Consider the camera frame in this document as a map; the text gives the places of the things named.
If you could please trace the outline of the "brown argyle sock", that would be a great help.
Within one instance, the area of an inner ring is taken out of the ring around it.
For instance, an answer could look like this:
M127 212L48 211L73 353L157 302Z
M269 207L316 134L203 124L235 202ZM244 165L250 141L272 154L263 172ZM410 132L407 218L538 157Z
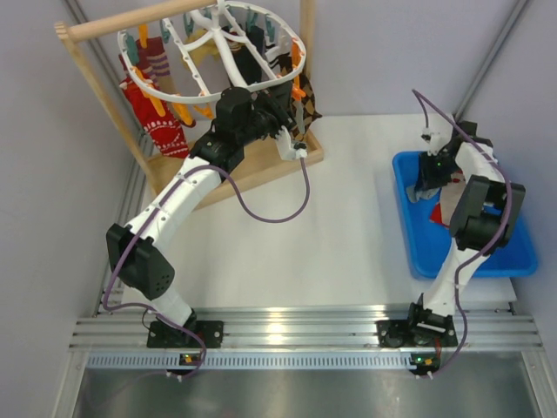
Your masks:
M322 118L322 115L317 111L316 96L310 79L304 72L299 74L299 88L305 93L300 101L304 106L305 133L307 133L312 123Z

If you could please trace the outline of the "white round clip hanger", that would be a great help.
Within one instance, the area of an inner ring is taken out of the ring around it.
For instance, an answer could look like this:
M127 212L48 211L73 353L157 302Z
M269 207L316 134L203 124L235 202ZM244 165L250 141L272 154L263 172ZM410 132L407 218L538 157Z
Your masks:
M139 51L149 45L147 24L138 26L135 41L124 28L117 32L117 45L131 82L139 94L160 110L162 105L208 105L220 98L211 91L199 69L207 56L214 56L233 87L264 91L286 85L287 96L301 101L306 93L301 85L306 47L292 27L276 13L242 1L217 1L210 7L182 13L184 35L180 35L165 12L158 18L162 43L178 50L198 93L182 96L166 92L138 68Z

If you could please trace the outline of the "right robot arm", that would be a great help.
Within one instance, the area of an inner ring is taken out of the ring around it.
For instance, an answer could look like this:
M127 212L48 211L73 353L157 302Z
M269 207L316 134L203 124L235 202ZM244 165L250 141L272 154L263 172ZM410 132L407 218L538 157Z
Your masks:
M453 315L460 292L475 271L510 240L522 202L523 185L502 173L487 139L474 141L461 126L450 138L425 127L421 137L427 148L419 155L416 184L407 188L412 202L447 185L459 172L464 190L450 218L451 245L432 286L411 304L406 335L416 345L453 337Z

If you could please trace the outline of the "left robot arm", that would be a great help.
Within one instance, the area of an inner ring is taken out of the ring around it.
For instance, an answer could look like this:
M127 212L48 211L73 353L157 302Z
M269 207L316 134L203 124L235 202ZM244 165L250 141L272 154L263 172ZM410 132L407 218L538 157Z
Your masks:
M175 344L194 341L197 315L173 285L175 269L164 256L166 247L198 204L242 163L249 144L286 137L292 125L286 94L279 88L255 93L226 89L209 131L163 191L134 219L107 231L111 280L140 292L148 301L145 309L167 326Z

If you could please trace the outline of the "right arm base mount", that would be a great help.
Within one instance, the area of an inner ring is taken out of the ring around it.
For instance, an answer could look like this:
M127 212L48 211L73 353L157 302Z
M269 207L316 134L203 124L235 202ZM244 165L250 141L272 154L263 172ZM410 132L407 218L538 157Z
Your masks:
M409 320L379 320L376 322L379 346L401 347L457 347L458 338L453 324L448 329L427 324L411 325Z

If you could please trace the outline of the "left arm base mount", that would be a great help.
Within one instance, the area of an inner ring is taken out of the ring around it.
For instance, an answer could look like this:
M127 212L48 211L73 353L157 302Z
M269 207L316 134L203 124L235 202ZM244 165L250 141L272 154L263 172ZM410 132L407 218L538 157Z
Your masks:
M207 348L220 348L224 337L224 322L221 320L197 320L192 332ZM148 348L196 348L198 342L189 334L154 320L149 327L146 342Z

